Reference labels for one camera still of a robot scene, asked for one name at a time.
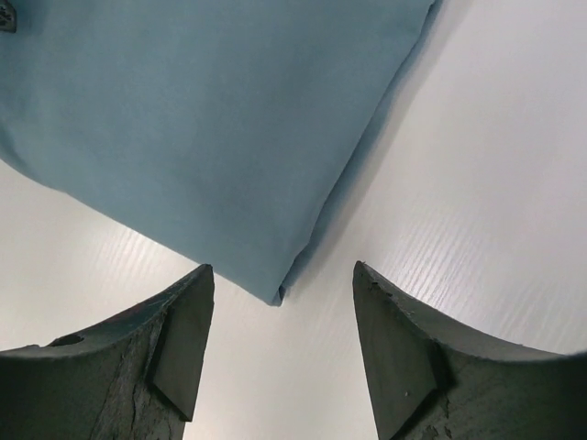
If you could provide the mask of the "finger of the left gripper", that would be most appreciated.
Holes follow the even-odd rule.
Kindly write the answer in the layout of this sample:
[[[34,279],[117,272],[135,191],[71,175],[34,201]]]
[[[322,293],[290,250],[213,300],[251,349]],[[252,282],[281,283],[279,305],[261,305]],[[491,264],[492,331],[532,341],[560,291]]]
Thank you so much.
[[[0,31],[17,32],[17,11],[11,4],[0,5]]]

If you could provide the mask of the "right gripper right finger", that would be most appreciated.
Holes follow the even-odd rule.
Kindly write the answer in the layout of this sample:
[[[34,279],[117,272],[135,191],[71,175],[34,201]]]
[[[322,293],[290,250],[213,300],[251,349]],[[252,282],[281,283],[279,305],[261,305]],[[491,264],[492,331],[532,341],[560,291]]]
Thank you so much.
[[[517,345],[405,293],[363,262],[353,301],[381,439],[583,439],[586,356]]]

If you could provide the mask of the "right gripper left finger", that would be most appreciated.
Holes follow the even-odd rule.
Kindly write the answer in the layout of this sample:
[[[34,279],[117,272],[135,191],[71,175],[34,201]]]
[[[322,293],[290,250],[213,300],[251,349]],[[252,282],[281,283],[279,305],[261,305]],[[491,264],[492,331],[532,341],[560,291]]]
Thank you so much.
[[[213,269],[202,265],[98,324],[2,352],[2,438],[183,438],[214,291]]]

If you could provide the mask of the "grey-blue t shirt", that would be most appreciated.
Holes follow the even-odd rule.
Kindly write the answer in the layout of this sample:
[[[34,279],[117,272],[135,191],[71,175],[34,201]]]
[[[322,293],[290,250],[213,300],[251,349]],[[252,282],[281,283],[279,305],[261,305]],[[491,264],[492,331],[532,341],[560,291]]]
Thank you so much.
[[[2,160],[270,305],[432,8],[2,4]]]

